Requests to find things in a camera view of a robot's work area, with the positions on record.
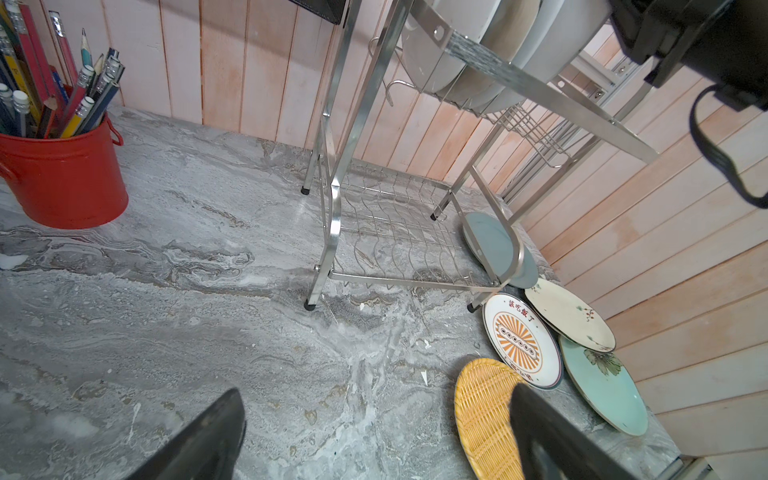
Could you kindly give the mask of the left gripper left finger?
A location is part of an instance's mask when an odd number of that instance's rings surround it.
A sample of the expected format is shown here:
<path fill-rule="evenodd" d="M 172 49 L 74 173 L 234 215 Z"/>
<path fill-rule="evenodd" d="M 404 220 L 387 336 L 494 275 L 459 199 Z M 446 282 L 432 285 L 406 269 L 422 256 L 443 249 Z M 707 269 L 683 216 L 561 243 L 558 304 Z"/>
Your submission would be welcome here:
<path fill-rule="evenodd" d="M 131 479 L 231 479 L 247 428 L 231 388 L 129 475 Z"/>

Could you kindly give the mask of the large orange sunburst plate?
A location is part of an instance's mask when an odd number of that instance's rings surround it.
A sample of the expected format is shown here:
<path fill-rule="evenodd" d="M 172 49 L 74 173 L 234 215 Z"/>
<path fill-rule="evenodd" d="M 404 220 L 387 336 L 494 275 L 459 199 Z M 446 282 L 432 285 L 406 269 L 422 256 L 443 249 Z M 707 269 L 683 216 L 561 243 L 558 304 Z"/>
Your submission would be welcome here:
<path fill-rule="evenodd" d="M 539 1 L 536 20 L 510 63 L 542 82 L 556 77 L 612 12 L 608 1 Z"/>

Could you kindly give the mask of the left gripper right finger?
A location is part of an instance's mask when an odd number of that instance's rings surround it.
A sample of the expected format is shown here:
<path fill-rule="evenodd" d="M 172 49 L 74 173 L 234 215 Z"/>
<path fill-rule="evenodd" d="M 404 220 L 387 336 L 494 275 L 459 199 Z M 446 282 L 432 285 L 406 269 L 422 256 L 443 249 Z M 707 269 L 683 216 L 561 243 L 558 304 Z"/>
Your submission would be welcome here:
<path fill-rule="evenodd" d="M 512 391 L 510 423 L 526 479 L 633 477 L 525 384 Z"/>

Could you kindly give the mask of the cream floral plate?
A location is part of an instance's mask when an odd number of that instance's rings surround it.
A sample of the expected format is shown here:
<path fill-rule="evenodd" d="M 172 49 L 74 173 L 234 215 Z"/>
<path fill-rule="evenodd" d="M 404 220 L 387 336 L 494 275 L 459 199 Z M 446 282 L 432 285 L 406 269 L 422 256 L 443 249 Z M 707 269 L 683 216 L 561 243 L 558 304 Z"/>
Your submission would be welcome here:
<path fill-rule="evenodd" d="M 616 348 L 616 338 L 606 321 L 578 296 L 551 281 L 540 278 L 525 289 L 528 303 L 558 333 L 593 351 L 606 353 Z"/>

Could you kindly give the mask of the small orange sunburst plate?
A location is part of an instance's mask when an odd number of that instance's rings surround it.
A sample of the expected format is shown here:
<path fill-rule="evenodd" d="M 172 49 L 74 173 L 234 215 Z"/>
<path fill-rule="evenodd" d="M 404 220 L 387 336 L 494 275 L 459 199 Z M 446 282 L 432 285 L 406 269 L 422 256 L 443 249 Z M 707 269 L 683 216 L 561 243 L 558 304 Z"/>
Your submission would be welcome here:
<path fill-rule="evenodd" d="M 549 390 L 562 379 L 560 351 L 547 326 L 520 299 L 503 293 L 483 306 L 483 322 L 501 360 L 530 385 Z"/>

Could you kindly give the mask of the light green floral plate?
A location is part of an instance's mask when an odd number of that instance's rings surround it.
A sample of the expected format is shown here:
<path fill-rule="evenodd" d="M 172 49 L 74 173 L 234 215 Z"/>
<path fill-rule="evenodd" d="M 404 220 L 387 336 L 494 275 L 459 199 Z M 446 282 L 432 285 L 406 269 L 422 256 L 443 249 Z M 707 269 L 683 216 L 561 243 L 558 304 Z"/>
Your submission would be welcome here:
<path fill-rule="evenodd" d="M 585 348 L 558 338 L 564 366 L 579 393 L 607 423 L 631 435 L 648 429 L 648 413 L 626 367 L 612 353 Z"/>

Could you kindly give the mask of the grey-green round plate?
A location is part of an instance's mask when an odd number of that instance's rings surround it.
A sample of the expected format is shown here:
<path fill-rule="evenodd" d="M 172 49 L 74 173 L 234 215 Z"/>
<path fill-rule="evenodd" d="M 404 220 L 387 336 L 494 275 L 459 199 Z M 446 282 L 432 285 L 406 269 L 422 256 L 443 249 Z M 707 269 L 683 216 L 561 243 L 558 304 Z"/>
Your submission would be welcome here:
<path fill-rule="evenodd" d="M 475 238 L 480 242 L 480 249 L 493 273 L 501 279 L 518 257 L 517 249 L 504 226 L 495 216 L 482 212 L 468 213 L 465 218 Z M 516 270 L 510 284 L 520 289 L 528 289 L 538 282 L 538 267 L 530 250 L 524 243 L 521 245 L 524 248 L 523 266 Z"/>

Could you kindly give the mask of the yellow woven round plate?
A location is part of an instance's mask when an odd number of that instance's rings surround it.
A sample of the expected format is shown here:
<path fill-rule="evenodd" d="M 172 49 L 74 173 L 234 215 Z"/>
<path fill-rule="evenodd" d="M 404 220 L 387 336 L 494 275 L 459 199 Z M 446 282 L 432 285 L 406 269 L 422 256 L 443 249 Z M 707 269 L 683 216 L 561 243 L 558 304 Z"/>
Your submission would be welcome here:
<path fill-rule="evenodd" d="M 522 479 L 510 404 L 523 378 L 506 364 L 479 358 L 460 372 L 454 416 L 465 456 L 479 479 Z"/>

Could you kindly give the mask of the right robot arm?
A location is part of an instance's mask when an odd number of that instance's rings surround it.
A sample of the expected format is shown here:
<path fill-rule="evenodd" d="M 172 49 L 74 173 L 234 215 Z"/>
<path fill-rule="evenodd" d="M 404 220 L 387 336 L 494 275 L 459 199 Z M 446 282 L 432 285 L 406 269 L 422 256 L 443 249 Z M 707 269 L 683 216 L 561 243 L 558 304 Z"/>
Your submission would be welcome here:
<path fill-rule="evenodd" d="M 623 53 L 654 68 L 659 88 L 686 66 L 716 87 L 736 111 L 767 109 L 767 2 L 764 0 L 611 1 L 610 20 Z"/>

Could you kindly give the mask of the red pencil cup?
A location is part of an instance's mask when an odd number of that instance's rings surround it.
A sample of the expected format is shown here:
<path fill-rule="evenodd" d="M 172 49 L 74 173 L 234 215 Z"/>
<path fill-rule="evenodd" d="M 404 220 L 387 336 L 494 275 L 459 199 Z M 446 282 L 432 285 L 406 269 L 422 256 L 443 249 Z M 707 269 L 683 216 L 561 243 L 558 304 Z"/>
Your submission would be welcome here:
<path fill-rule="evenodd" d="M 123 138 L 109 116 L 69 139 L 1 136 L 1 177 L 24 213 L 44 226 L 86 229 L 126 210 L 129 196 L 115 148 Z"/>

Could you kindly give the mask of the green rim white plate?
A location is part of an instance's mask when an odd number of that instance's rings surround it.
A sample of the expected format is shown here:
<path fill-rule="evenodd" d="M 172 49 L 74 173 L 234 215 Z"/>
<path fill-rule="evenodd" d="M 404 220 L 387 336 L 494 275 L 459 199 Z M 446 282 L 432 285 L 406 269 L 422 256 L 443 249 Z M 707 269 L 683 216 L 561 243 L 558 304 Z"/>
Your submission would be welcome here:
<path fill-rule="evenodd" d="M 422 27 L 409 15 L 402 30 L 403 64 L 411 82 L 420 90 L 436 93 L 448 86 L 465 63 L 445 52 L 449 28 L 479 41 L 488 30 L 500 0 L 426 1 L 445 24 Z"/>

